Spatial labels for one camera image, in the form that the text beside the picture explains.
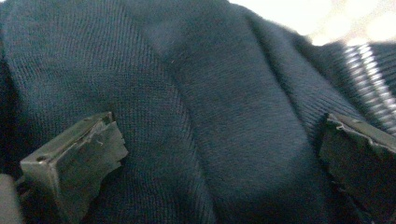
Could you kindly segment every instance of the ribbed fabric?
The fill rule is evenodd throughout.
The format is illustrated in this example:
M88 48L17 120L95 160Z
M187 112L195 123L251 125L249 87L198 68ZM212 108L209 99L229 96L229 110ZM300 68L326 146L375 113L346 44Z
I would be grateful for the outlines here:
M321 49L227 1L9 4L4 154L103 111L130 151L85 223L345 222L320 125L362 117L314 60Z

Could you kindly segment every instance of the dark blue fabric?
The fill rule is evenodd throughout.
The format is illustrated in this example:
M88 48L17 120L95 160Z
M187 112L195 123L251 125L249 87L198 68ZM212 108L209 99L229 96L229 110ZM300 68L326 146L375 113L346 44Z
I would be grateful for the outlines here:
M343 221L320 124L361 117L297 35L213 0L16 0L3 24L4 153L118 119L130 154L85 222Z

